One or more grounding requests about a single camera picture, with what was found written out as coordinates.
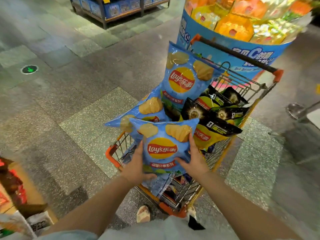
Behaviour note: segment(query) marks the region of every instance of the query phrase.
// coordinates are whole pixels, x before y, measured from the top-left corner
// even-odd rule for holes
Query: person's left hand
[[[145,180],[155,179],[157,175],[153,173],[145,174],[142,171],[142,152],[143,142],[141,141],[139,146],[134,152],[131,161],[123,168],[121,176],[126,178],[129,183],[134,186],[138,186]]]

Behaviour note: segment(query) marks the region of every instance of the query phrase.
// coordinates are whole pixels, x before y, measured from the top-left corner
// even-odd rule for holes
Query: person's right arm
[[[241,240],[301,240],[293,230],[271,213],[255,205],[224,183],[223,178],[210,171],[190,135],[191,161],[176,160],[188,174],[208,192],[221,213]]]

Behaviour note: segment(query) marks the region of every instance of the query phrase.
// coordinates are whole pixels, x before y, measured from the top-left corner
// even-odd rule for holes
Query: floor
[[[183,2],[104,31],[72,13],[69,0],[0,0],[0,152],[22,163],[58,217],[117,175],[105,151],[120,131],[104,123],[163,79]],[[282,81],[258,104],[218,169],[232,188],[302,235],[320,233],[319,165],[295,162],[319,153],[318,132],[292,121],[285,107],[319,100],[319,40],[320,29],[310,26],[274,62],[285,70]],[[24,65],[39,71],[23,75]],[[145,203],[131,190],[110,227],[132,225]],[[195,207],[205,227],[231,231],[205,192]],[[153,218],[164,217],[153,208]]]

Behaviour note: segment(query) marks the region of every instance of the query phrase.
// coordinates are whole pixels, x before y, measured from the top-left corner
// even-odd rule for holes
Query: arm
[[[123,169],[119,177],[113,179],[81,206],[69,212],[43,235],[60,231],[85,230],[100,236],[110,224],[129,190],[144,180],[157,177],[155,174],[143,174],[142,150],[141,142],[131,162]]]
[[[237,234],[245,240],[275,240],[301,238],[271,213],[258,207],[224,183],[217,174],[210,171],[190,135],[191,161],[176,160],[208,192],[210,198]]]

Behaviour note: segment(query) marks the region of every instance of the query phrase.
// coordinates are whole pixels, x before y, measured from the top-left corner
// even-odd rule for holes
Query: yellow sign
[[[110,3],[110,0],[103,0],[103,2],[106,3]]]

